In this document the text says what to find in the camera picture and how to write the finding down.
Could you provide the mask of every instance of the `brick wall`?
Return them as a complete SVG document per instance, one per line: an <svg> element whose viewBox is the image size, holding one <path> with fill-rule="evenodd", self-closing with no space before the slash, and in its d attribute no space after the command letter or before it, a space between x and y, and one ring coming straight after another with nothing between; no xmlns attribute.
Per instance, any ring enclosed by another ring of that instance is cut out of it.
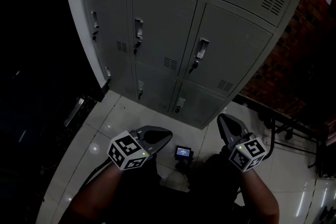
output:
<svg viewBox="0 0 336 224"><path fill-rule="evenodd" d="M240 94L288 116L303 108L299 69L317 52L326 34L336 33L335 4L335 0L331 6L325 0L300 0L274 49Z"/></svg>

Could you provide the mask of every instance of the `locker vent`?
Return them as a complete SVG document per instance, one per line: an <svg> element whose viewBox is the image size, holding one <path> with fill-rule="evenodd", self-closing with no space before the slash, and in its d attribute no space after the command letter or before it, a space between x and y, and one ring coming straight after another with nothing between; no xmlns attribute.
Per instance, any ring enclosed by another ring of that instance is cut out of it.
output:
<svg viewBox="0 0 336 224"><path fill-rule="evenodd" d="M117 48L119 51L122 51L122 52L127 52L127 46L125 43L121 43L119 41L117 41Z"/></svg>
<svg viewBox="0 0 336 224"><path fill-rule="evenodd" d="M228 83L225 80L221 80L219 82L219 84L217 85L217 88L219 88L219 89L221 89L223 91L228 92L232 88L232 86L233 85L231 83Z"/></svg>
<svg viewBox="0 0 336 224"><path fill-rule="evenodd" d="M284 3L283 0L264 0L261 6L278 16Z"/></svg>
<svg viewBox="0 0 336 224"><path fill-rule="evenodd" d="M174 61L174 60L172 60L172 59L169 59L169 58L167 58L167 57L164 57L163 65L164 65L165 67L170 68L170 69L176 70L176 68L177 68L177 61Z"/></svg>

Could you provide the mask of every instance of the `black cable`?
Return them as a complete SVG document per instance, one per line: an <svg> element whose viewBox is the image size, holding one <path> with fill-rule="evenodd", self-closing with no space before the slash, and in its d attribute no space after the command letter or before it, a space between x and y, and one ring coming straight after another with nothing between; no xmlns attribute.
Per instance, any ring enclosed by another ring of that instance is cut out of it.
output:
<svg viewBox="0 0 336 224"><path fill-rule="evenodd" d="M305 150L302 150L302 149L297 148L297 147L294 147L294 146L289 146L289 145L282 144L282 143L279 143L279 142L274 142L274 143L277 144L277 145L280 145L280 146L285 146L285 147L293 148L294 150L297 150L297 151L303 151L303 152L306 152L306 153L310 153L310 154L314 154L314 155L316 155L316 153L314 153L314 152L311 152L311 151L305 151Z"/></svg>
<svg viewBox="0 0 336 224"><path fill-rule="evenodd" d="M84 181L83 185L79 189L79 192L86 186L86 184L90 181L90 179L95 175L96 172L98 172L104 166L106 166L107 164L109 164L111 161L112 161L111 158L108 157L101 165L99 165L97 168L95 168L92 171L92 173L88 176L88 178Z"/></svg>
<svg viewBox="0 0 336 224"><path fill-rule="evenodd" d="M274 141L275 141L275 118L272 118L272 131L271 131L271 148L269 149L269 152L267 155L262 159L263 161L268 159L270 155L272 155L273 149L274 149Z"/></svg>
<svg viewBox="0 0 336 224"><path fill-rule="evenodd" d="M313 142L313 143L317 143L317 139L316 139L315 137L313 137L313 138L315 138L316 141L310 139L310 136L309 136L308 134L306 134L306 135L307 135L309 138L308 138L308 137L305 137L305 136L302 136L302 135L300 135L300 134L296 134L295 132L293 132L293 135L298 136L298 137L303 138L303 139L306 139L306 140L311 141L311 142Z"/></svg>

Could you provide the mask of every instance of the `locker handle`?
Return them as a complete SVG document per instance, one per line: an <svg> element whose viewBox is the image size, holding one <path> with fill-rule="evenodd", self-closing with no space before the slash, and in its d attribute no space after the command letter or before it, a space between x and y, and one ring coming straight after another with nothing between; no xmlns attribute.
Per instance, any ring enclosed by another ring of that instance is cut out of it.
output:
<svg viewBox="0 0 336 224"><path fill-rule="evenodd" d="M203 38L200 38L199 41L201 42L201 47L196 55L197 60L203 60L205 51L209 45L209 41Z"/></svg>
<svg viewBox="0 0 336 224"><path fill-rule="evenodd" d="M140 100L141 95L143 94L143 90L139 93L138 100Z"/></svg>
<svg viewBox="0 0 336 224"><path fill-rule="evenodd" d="M183 107L184 105L184 102L185 102L185 99L184 98L179 98L178 99L178 102L176 104L176 109L175 109L175 113L179 113L180 109Z"/></svg>
<svg viewBox="0 0 336 224"><path fill-rule="evenodd" d="M196 69L196 68L198 67L198 64L199 64L198 61L194 61L194 63L193 63L193 65L192 65L191 69L189 70L189 74L190 74L191 72L193 72L193 70Z"/></svg>
<svg viewBox="0 0 336 224"><path fill-rule="evenodd" d="M143 20L141 19L135 19L135 37L142 40L142 26L143 26Z"/></svg>
<svg viewBox="0 0 336 224"><path fill-rule="evenodd" d="M96 29L99 29L99 25L98 25L98 20L97 20L97 13L94 11L91 11L91 16L92 16L92 20L93 20L93 27Z"/></svg>

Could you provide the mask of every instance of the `fiducial marker cube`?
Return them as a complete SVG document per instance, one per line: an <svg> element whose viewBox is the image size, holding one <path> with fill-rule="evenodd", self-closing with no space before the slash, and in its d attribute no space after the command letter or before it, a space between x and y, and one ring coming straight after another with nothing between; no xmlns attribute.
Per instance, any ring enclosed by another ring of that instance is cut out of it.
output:
<svg viewBox="0 0 336 224"><path fill-rule="evenodd" d="M263 160L267 150L259 137L238 144L232 150L229 158L239 170L245 172L256 167Z"/></svg>
<svg viewBox="0 0 336 224"><path fill-rule="evenodd" d="M120 170L139 168L149 157L137 139L124 131L111 140L107 154Z"/></svg>

